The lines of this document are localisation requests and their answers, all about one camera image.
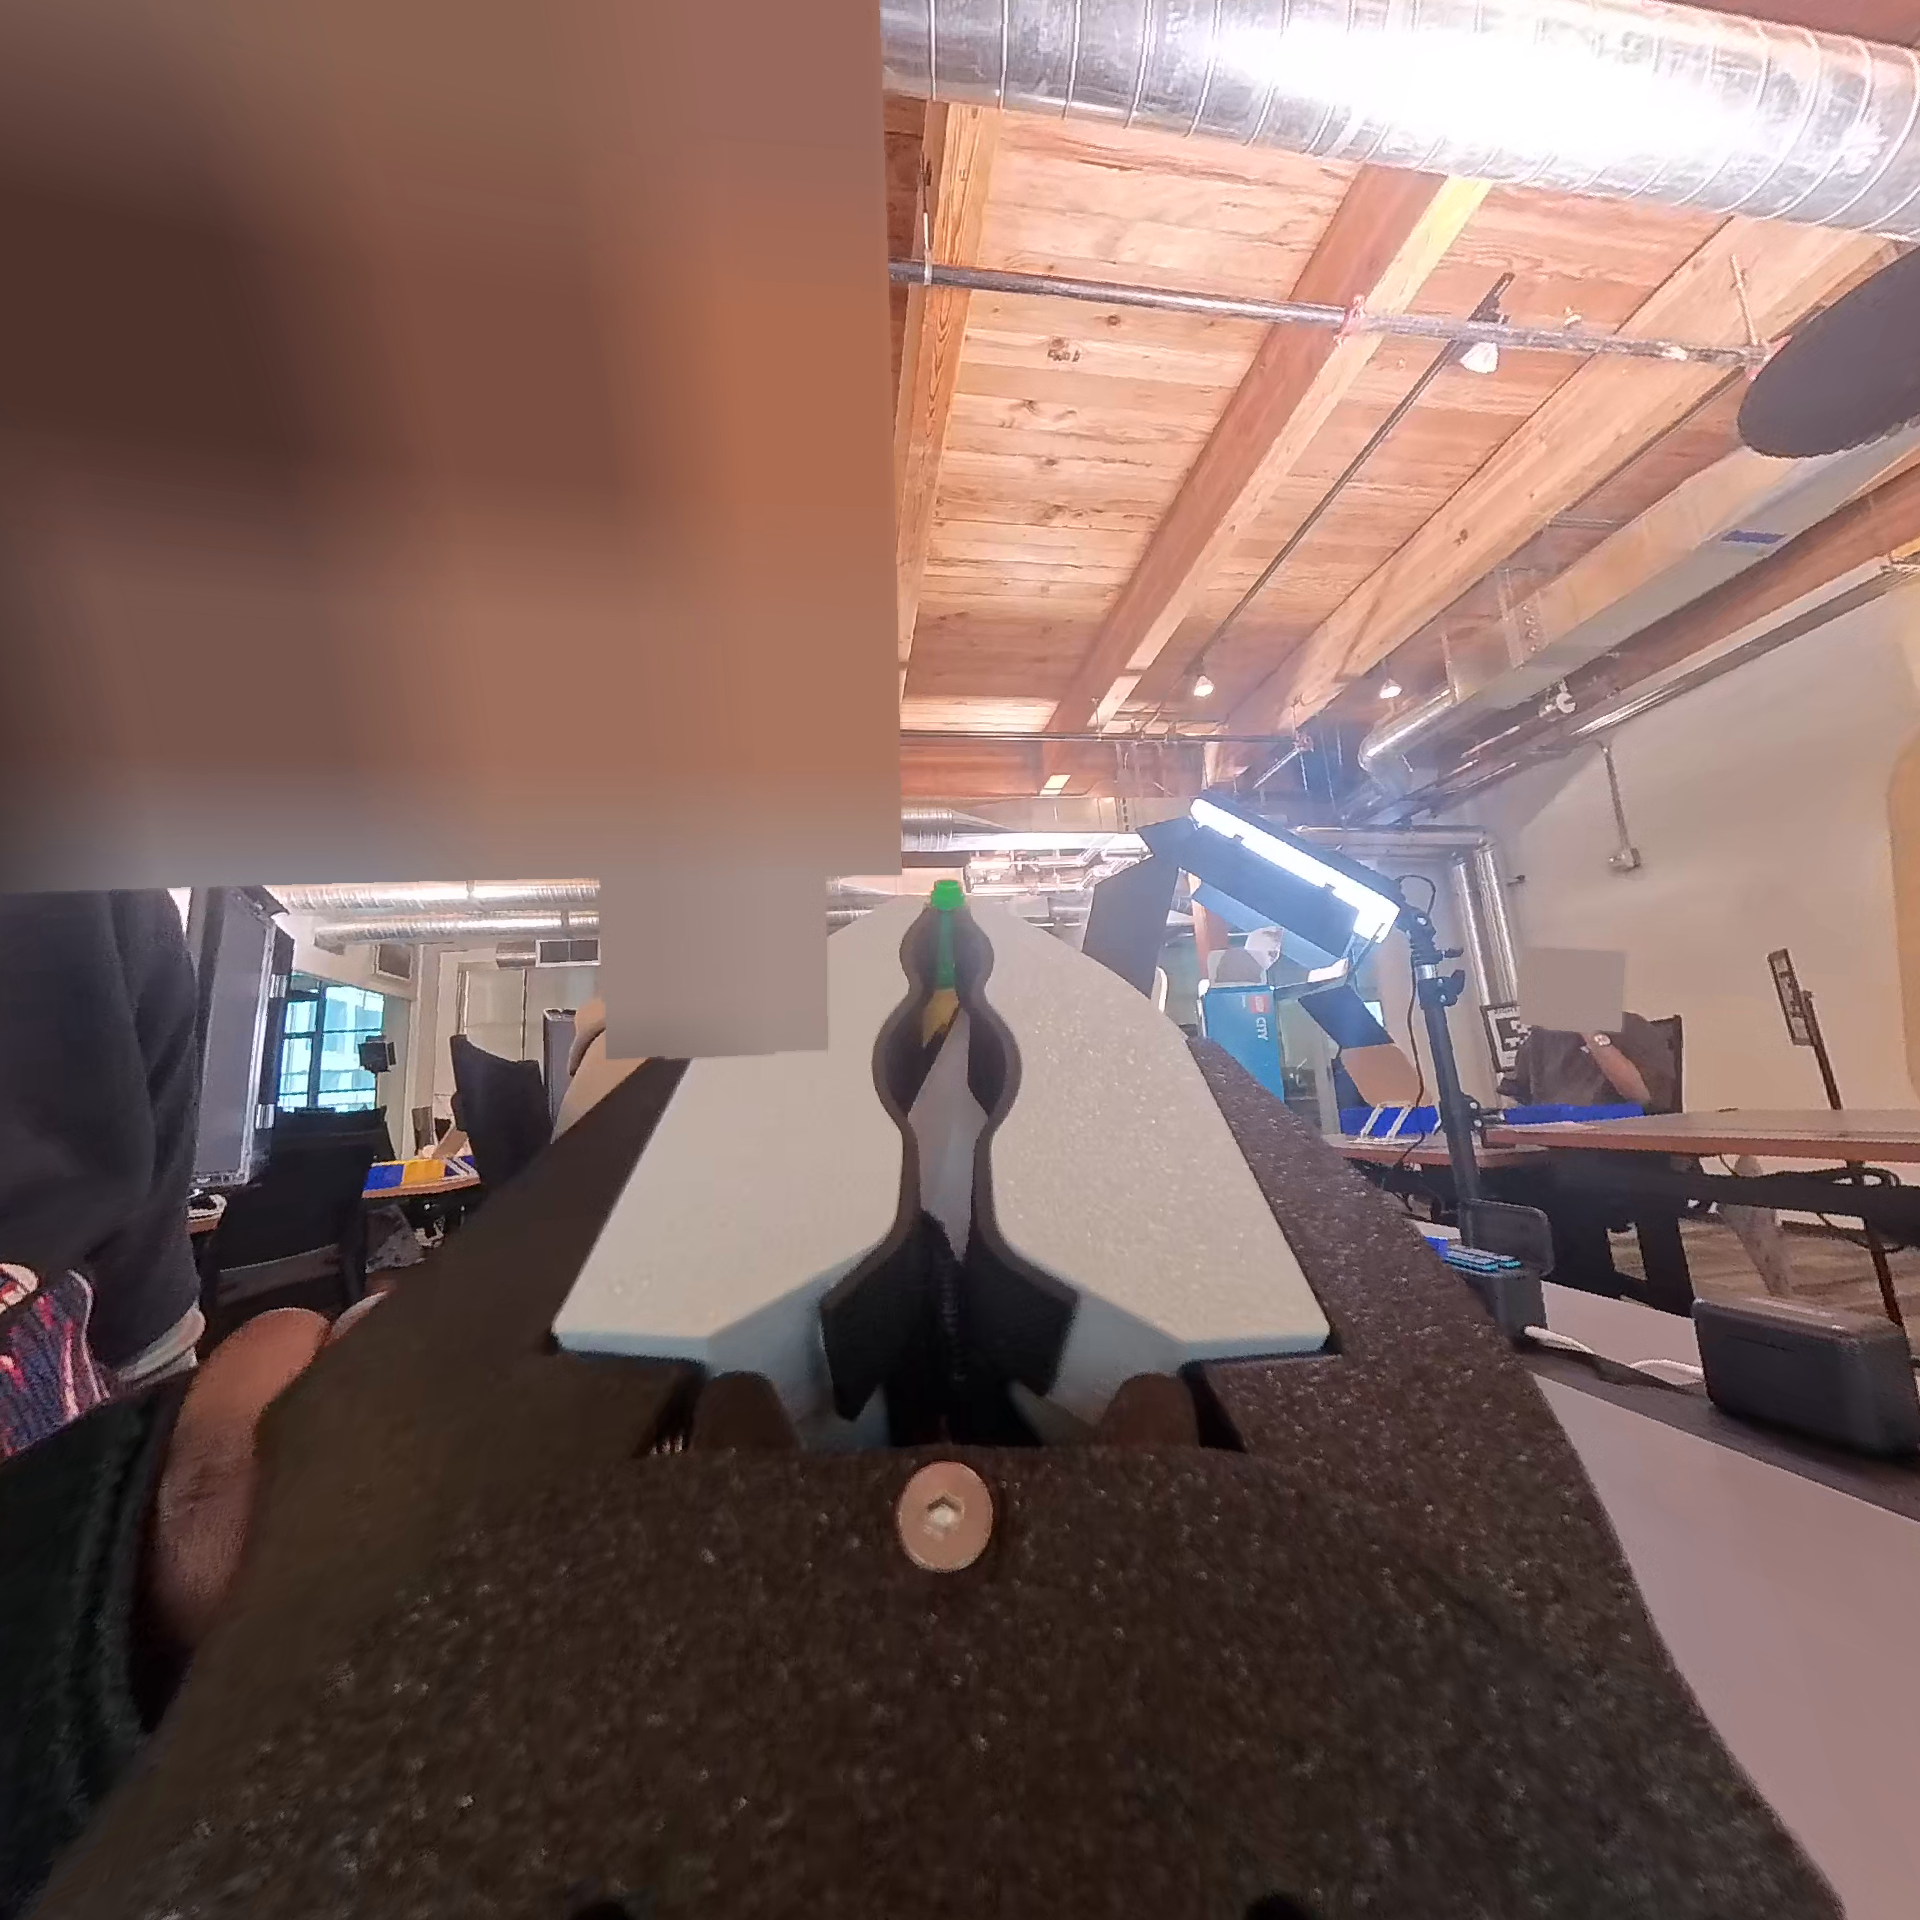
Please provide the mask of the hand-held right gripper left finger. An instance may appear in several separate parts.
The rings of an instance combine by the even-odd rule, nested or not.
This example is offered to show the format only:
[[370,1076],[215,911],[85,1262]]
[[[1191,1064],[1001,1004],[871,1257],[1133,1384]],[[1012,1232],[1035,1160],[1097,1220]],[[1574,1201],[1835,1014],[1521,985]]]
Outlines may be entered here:
[[882,1052],[920,913],[895,896],[830,932],[830,1049],[684,1071],[559,1309],[563,1352],[756,1372],[799,1431],[884,1427],[882,1397],[835,1410],[820,1306],[920,1211],[920,1055]]

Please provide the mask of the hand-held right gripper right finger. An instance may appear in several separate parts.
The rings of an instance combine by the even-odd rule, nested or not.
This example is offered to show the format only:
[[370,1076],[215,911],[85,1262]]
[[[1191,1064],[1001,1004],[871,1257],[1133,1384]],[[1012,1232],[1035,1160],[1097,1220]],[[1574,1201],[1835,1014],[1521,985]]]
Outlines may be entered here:
[[1187,1034],[1004,905],[974,908],[964,1324],[1093,1427],[1133,1378],[1334,1352],[1334,1323]]

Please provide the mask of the person's left hand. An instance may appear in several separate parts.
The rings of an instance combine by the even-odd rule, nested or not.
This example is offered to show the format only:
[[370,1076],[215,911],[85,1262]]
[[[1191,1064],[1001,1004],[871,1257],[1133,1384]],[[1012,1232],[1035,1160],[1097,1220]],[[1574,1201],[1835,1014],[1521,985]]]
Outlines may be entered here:
[[142,1546],[143,1618],[171,1661],[187,1661],[223,1612],[253,1523],[263,1416],[331,1332],[315,1309],[267,1309],[192,1372]]

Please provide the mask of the black office chair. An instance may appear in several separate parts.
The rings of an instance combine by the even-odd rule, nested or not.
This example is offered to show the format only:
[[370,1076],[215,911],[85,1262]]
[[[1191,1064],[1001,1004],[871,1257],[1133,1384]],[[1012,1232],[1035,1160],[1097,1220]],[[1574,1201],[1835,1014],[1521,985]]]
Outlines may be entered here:
[[267,1309],[343,1317],[366,1289],[366,1186],[391,1155],[383,1108],[277,1110],[267,1160],[204,1234],[204,1352]]
[[495,1195],[538,1161],[553,1142],[541,1066],[495,1055],[467,1034],[451,1034],[451,1073],[451,1115],[467,1133],[479,1186]]

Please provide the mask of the black light stand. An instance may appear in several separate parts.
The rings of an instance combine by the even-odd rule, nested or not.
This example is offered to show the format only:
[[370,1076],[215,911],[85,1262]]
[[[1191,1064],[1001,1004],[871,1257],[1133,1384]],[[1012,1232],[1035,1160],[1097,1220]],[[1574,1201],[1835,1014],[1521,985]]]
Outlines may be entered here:
[[1454,1046],[1454,1004],[1470,985],[1468,947],[1446,936],[1438,924],[1438,886],[1429,882],[1420,896],[1419,875],[1392,877],[1400,913],[1397,931],[1408,943],[1414,1007],[1429,1034],[1429,1061],[1433,1066],[1433,1104],[1443,1125],[1446,1161],[1454,1176],[1454,1214],[1464,1243],[1484,1246],[1481,1211],[1491,1199],[1484,1181],[1484,1108],[1468,1089],[1461,1055]]

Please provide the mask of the small black box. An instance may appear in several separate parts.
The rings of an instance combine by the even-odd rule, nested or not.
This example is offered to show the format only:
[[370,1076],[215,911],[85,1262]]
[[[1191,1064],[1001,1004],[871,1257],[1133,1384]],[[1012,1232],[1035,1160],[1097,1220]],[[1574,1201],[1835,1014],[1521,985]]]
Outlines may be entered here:
[[1544,1211],[1461,1199],[1456,1237],[1443,1243],[1443,1260],[1513,1342],[1548,1329],[1544,1283],[1556,1272],[1556,1232]]

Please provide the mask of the bright studio light panel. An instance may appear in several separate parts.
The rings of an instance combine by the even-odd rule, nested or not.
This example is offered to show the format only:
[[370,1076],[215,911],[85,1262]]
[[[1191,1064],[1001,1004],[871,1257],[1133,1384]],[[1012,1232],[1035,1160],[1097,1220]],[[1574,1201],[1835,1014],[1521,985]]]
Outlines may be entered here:
[[1325,957],[1363,957],[1406,918],[1392,877],[1217,800],[1191,800],[1181,817],[1147,824],[1136,834],[1154,854],[1256,913],[1259,926],[1282,926]]

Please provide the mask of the wooden desk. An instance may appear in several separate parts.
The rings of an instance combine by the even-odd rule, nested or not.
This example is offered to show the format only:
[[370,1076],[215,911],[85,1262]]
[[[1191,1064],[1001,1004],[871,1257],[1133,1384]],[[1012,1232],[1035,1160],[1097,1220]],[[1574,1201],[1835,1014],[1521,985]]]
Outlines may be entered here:
[[1722,1112],[1591,1112],[1574,1121],[1496,1121],[1475,1140],[1475,1165],[1519,1165],[1530,1152],[1648,1152],[1733,1161],[1753,1155],[1786,1165],[1918,1165],[1914,1110],[1722,1110]]

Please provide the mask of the person's dark printed sweatshirt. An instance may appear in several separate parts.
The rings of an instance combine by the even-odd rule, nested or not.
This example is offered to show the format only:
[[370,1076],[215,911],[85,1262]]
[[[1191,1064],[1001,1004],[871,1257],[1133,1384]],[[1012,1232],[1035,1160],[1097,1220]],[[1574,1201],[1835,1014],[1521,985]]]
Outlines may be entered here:
[[195,1337],[195,981],[163,890],[5,894],[5,1885],[158,1707],[142,1557]]

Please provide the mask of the small grey box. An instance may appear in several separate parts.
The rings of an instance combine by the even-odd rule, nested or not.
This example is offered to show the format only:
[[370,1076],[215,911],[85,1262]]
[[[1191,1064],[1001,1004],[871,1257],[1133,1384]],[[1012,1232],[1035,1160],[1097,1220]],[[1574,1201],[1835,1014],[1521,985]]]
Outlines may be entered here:
[[1847,1453],[1918,1457],[1918,1372],[1884,1317],[1794,1299],[1696,1299],[1709,1400],[1737,1419]]

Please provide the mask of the silver ventilation duct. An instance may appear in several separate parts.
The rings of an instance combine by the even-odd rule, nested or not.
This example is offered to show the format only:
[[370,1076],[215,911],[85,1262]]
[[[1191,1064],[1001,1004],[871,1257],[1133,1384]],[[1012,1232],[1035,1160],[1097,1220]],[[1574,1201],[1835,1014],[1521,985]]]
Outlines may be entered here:
[[890,92],[1918,240],[1918,50],[1680,4],[882,4]]

